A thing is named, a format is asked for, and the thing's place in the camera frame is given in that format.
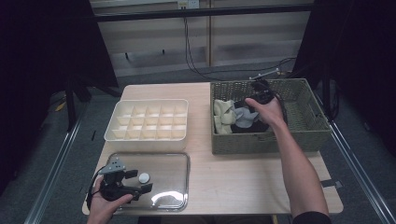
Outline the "black metal stand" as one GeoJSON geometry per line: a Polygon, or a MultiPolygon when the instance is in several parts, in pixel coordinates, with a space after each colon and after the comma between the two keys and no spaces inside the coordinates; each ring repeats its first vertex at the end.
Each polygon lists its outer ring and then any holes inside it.
{"type": "Polygon", "coordinates": [[[119,91],[112,90],[105,84],[100,83],[91,77],[70,75],[66,78],[64,83],[65,90],[65,102],[67,105],[67,115],[68,115],[68,128],[67,131],[71,132],[72,129],[77,125],[78,116],[76,113],[74,96],[82,103],[87,103],[91,100],[92,95],[88,88],[94,87],[102,92],[105,92],[113,97],[121,97],[119,91]]]}
{"type": "Polygon", "coordinates": [[[339,113],[339,92],[337,84],[332,80],[329,63],[323,64],[322,74],[322,103],[328,120],[334,120],[339,113]]]}

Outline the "dark curtain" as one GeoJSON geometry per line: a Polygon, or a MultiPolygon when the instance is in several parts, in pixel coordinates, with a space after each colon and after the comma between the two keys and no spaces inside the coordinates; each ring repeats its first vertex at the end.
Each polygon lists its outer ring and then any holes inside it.
{"type": "Polygon", "coordinates": [[[0,0],[0,193],[31,150],[50,97],[116,87],[90,0],[0,0]]]}
{"type": "Polygon", "coordinates": [[[396,0],[314,0],[293,72],[332,77],[396,157],[396,0]]]}

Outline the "person's black shirt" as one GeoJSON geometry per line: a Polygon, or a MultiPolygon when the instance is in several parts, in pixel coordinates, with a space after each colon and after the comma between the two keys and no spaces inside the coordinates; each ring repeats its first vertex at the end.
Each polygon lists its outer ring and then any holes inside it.
{"type": "Polygon", "coordinates": [[[304,212],[292,220],[292,224],[332,224],[331,219],[320,212],[304,212]]]}

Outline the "metal floor rail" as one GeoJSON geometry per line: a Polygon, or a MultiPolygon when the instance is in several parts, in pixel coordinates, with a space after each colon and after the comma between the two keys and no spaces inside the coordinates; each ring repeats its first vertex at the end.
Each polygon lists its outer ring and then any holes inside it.
{"type": "Polygon", "coordinates": [[[78,134],[80,124],[81,121],[77,121],[67,132],[63,144],[58,152],[58,155],[51,166],[46,181],[41,188],[38,196],[36,197],[35,202],[23,224],[40,224],[46,208],[49,204],[50,197],[52,196],[54,188],[58,182],[60,173],[64,167],[64,163],[69,154],[70,148],[73,145],[75,138],[78,134]]]}
{"type": "Polygon", "coordinates": [[[396,158],[345,98],[321,154],[343,211],[334,224],[396,224],[396,158]]]}

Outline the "cream divided organizer box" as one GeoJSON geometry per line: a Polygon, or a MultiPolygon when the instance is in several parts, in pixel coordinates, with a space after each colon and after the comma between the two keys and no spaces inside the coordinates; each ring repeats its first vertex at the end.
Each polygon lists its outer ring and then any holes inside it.
{"type": "Polygon", "coordinates": [[[185,99],[119,101],[104,138],[116,151],[178,152],[187,145],[188,112],[185,99]]]}

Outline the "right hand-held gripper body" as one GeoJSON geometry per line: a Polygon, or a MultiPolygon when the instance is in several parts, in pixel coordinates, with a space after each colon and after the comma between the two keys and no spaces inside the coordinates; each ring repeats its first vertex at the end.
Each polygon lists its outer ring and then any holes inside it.
{"type": "Polygon", "coordinates": [[[269,82],[264,78],[271,73],[268,72],[265,74],[258,74],[257,76],[251,77],[249,79],[250,86],[254,90],[251,98],[262,105],[270,103],[276,97],[276,93],[270,88],[269,82]]]}

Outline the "grey sock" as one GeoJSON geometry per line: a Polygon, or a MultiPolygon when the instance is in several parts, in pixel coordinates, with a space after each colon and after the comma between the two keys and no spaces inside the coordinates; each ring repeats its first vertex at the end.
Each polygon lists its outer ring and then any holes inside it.
{"type": "Polygon", "coordinates": [[[258,112],[251,112],[248,108],[239,107],[234,111],[235,125],[239,128],[250,128],[259,116],[258,112]]]}

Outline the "grey tape piece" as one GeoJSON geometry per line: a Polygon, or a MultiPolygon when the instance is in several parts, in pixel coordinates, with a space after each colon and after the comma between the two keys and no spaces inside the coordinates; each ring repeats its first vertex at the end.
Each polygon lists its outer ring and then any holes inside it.
{"type": "Polygon", "coordinates": [[[344,185],[341,181],[339,180],[333,180],[333,179],[328,179],[328,180],[322,180],[321,181],[321,186],[323,188],[328,188],[328,187],[335,187],[336,189],[342,188],[344,185]]]}

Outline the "black horizontal bar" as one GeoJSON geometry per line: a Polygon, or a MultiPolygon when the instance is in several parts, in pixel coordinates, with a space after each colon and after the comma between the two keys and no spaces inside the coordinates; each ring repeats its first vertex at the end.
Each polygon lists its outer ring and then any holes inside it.
{"type": "Polygon", "coordinates": [[[97,22],[142,21],[142,20],[193,18],[193,17],[209,17],[209,16],[301,12],[301,11],[311,11],[313,8],[314,8],[313,4],[274,5],[274,6],[259,6],[259,7],[215,7],[215,8],[201,8],[201,9],[176,9],[176,10],[163,10],[163,11],[150,11],[150,12],[136,12],[136,13],[106,13],[106,14],[96,14],[92,17],[92,19],[97,22]]]}

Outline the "green woven basket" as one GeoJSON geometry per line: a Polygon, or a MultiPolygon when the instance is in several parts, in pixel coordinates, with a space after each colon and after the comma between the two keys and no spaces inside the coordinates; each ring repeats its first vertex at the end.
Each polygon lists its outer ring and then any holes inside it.
{"type": "MultiPolygon", "coordinates": [[[[307,152],[318,151],[332,131],[306,79],[270,79],[270,88],[280,96],[290,132],[307,152]]],[[[223,81],[210,84],[210,102],[245,100],[254,93],[250,81],[223,81]]],[[[252,154],[278,151],[272,130],[264,133],[218,134],[211,130],[212,153],[252,154]]]]}

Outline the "beige sock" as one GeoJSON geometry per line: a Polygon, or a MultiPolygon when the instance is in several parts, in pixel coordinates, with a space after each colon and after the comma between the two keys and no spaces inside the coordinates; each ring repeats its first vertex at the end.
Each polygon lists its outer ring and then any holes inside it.
{"type": "Polygon", "coordinates": [[[214,119],[216,123],[232,125],[236,122],[233,112],[233,101],[216,100],[213,104],[214,119]]]}
{"type": "Polygon", "coordinates": [[[218,134],[231,134],[232,128],[230,124],[224,124],[221,122],[221,119],[218,117],[214,117],[215,129],[218,134]]]}

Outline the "person's right hand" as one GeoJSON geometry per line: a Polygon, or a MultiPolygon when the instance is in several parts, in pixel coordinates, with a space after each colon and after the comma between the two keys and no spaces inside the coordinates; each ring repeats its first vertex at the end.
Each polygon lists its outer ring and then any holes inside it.
{"type": "Polygon", "coordinates": [[[252,98],[246,98],[245,102],[252,106],[260,114],[262,121],[270,127],[277,129],[286,125],[280,103],[276,98],[265,105],[258,103],[252,98]]]}

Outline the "person's left hand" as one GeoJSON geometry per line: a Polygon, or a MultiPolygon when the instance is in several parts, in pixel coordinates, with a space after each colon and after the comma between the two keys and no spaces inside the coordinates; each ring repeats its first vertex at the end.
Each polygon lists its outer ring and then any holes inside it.
{"type": "Polygon", "coordinates": [[[131,194],[126,194],[116,201],[107,201],[99,191],[102,181],[103,178],[99,177],[95,182],[87,224],[107,224],[121,205],[129,203],[133,199],[131,194]]]}

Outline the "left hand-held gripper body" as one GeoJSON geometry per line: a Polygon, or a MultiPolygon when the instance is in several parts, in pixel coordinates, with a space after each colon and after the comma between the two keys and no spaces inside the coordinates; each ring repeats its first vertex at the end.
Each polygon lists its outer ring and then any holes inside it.
{"type": "Polygon", "coordinates": [[[134,193],[137,187],[127,187],[122,184],[122,180],[126,179],[126,172],[126,166],[118,157],[110,159],[99,171],[103,177],[99,190],[107,201],[116,201],[126,194],[131,194],[135,201],[139,200],[140,195],[134,193]]]}

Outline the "white wall outlet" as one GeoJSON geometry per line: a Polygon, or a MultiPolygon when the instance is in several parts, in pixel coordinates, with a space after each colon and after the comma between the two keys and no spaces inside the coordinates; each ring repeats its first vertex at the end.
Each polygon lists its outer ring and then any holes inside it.
{"type": "Polygon", "coordinates": [[[179,9],[196,9],[200,7],[199,0],[177,0],[179,9]]]}

